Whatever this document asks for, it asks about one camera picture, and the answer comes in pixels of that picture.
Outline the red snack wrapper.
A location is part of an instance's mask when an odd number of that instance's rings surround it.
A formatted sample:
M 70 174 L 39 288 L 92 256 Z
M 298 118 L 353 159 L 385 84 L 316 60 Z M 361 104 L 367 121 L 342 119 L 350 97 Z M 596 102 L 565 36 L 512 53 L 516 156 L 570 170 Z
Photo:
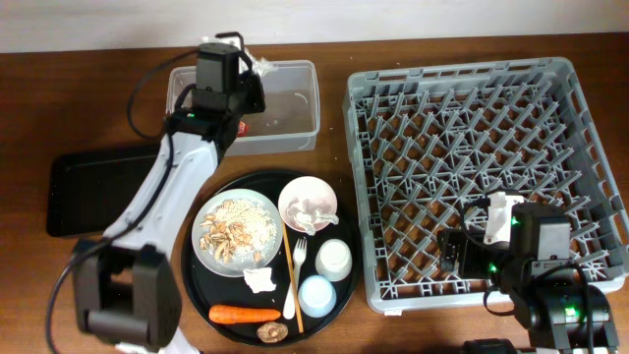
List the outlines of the red snack wrapper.
M 248 134 L 250 129 L 251 127 L 248 124 L 246 124 L 245 122 L 240 122 L 238 126 L 237 137 L 238 138 L 245 137 Z

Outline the pink bowl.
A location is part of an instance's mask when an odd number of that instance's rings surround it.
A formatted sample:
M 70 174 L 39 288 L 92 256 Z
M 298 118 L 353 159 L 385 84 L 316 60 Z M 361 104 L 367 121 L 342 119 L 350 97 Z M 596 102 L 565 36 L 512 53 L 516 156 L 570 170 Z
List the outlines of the pink bowl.
M 295 178 L 283 188 L 278 199 L 278 210 L 287 226 L 286 208 L 294 199 L 310 200 L 313 204 L 324 206 L 325 211 L 330 213 L 336 214 L 338 208 L 336 194 L 325 181 L 314 176 Z

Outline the white cup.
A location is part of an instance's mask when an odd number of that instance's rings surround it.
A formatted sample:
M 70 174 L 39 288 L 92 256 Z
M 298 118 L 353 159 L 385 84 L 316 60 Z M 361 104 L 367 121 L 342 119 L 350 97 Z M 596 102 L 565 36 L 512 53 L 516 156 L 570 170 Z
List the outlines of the white cup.
M 314 264 L 318 274 L 330 282 L 341 281 L 352 269 L 350 248 L 340 239 L 327 240 L 320 246 Z

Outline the rice and peanut shells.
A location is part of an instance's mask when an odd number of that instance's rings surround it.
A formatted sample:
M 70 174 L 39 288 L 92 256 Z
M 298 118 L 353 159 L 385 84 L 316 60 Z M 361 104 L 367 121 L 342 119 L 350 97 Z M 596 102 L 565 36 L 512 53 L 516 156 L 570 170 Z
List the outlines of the rice and peanut shells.
M 233 263 L 237 257 L 258 264 L 277 235 L 271 213 L 262 203 L 225 200 L 203 216 L 198 245 L 216 261 Z

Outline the grey plate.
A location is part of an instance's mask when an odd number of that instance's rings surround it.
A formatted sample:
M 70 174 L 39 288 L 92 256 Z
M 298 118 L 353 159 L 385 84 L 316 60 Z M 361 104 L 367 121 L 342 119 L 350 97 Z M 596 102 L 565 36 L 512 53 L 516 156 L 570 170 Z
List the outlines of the grey plate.
M 283 243 L 275 204 L 250 189 L 231 189 L 210 198 L 196 215 L 191 241 L 197 259 L 211 272 L 241 277 L 268 266 Z

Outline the light blue cup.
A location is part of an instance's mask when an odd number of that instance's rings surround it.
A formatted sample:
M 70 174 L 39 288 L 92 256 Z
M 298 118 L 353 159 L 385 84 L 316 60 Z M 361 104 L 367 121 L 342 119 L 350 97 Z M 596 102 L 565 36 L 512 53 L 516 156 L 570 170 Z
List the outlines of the light blue cup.
M 323 318 L 334 308 L 337 300 L 332 283 L 321 275 L 304 280 L 299 292 L 301 311 L 311 318 Z

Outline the small white tissue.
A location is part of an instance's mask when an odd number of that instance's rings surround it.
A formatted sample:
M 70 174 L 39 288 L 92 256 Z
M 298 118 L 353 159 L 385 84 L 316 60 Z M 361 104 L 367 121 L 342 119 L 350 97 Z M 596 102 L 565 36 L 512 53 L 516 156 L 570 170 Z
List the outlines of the small white tissue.
M 273 292 L 276 289 L 276 284 L 271 279 L 271 267 L 244 269 L 243 275 L 246 284 L 254 294 Z

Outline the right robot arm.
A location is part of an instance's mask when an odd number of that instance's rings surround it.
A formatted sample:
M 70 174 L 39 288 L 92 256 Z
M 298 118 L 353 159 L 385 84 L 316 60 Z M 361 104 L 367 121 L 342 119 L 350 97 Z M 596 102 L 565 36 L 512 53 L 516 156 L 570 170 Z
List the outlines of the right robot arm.
M 459 210 L 459 227 L 437 234 L 439 266 L 485 279 L 487 294 L 513 304 L 508 316 L 538 353 L 614 353 L 619 337 L 609 303 L 571 259 L 563 209 L 495 190 Z

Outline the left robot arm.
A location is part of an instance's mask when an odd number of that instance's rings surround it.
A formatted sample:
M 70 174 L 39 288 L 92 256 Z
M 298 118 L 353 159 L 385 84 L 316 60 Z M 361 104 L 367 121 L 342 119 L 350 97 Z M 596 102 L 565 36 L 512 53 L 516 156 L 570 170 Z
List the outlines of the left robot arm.
M 265 108 L 259 74 L 236 31 L 194 49 L 196 81 L 164 120 L 153 166 L 98 241 L 79 241 L 73 278 L 81 332 L 125 353 L 193 353 L 179 327 L 182 297 L 170 265 L 200 188 L 236 140 L 243 116 Z

